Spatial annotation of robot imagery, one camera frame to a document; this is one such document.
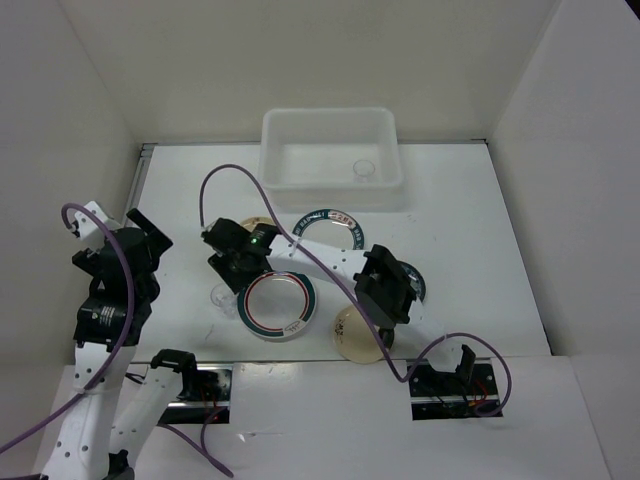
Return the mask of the teal red ring plate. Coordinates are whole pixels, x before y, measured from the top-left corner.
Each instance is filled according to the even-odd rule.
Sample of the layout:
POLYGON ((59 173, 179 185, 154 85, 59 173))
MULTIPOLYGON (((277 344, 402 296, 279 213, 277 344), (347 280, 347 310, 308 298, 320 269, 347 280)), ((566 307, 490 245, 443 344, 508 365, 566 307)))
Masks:
POLYGON ((256 337, 284 342, 301 335, 317 307, 312 281, 294 272, 267 272, 237 295, 240 320, 256 337))

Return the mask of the teal rim lettered plate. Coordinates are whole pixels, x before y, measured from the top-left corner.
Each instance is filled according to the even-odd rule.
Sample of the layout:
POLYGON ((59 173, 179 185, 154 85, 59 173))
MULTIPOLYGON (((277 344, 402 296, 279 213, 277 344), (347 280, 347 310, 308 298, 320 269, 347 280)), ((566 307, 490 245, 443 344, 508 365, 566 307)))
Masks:
POLYGON ((336 209, 317 209, 302 216, 292 233, 302 239, 343 250, 364 250, 365 234, 350 214, 336 209))

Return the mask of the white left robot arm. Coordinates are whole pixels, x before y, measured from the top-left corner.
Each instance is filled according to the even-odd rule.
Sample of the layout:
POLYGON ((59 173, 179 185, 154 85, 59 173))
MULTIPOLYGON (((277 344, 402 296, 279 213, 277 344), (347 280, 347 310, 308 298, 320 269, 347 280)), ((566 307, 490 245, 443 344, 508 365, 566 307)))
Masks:
POLYGON ((168 404, 200 385, 193 354, 164 349, 134 398, 117 409, 142 328, 160 294, 155 273, 172 241, 137 209, 123 226, 95 201, 67 204, 66 226, 84 243, 72 263, 91 282, 76 316, 73 391, 41 474, 44 479, 131 479, 168 404))

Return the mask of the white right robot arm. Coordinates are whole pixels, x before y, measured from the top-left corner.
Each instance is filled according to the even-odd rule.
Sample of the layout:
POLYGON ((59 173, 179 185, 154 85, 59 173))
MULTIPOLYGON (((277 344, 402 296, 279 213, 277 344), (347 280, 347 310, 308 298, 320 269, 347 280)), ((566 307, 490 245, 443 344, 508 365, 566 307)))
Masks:
POLYGON ((368 250, 343 250, 303 239, 279 222, 261 223, 248 231, 226 218, 203 228, 201 238, 213 250, 208 264, 235 294, 247 292, 268 274, 296 273, 334 284, 363 317, 400 382, 409 381, 420 362, 444 341, 467 336, 451 333, 436 337, 402 375, 393 365, 385 340, 395 335, 398 325, 421 319, 424 306, 401 262, 388 248, 375 244, 368 250))

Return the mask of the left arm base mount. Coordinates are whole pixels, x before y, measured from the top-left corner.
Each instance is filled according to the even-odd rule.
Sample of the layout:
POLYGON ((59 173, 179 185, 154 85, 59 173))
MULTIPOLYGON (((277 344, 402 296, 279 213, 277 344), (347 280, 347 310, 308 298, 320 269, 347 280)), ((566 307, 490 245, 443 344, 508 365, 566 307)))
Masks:
POLYGON ((198 369, 186 384, 182 375, 174 368, 148 368, 145 373, 127 372, 125 377, 140 387, 153 381, 177 379, 177 385, 183 386, 178 396, 170 401, 160 417, 163 424, 202 425, 214 412, 212 424, 228 424, 230 417, 230 397, 232 369, 230 366, 207 366, 198 369))

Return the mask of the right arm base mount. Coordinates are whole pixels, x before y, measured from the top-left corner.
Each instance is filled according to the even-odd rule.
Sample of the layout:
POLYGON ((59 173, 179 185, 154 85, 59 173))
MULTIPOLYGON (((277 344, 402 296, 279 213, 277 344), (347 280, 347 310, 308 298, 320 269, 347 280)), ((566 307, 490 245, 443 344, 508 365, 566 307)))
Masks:
POLYGON ((467 385, 428 364, 416 370, 408 385, 413 421, 479 418, 478 413, 489 413, 501 403, 489 361, 474 365, 467 385))

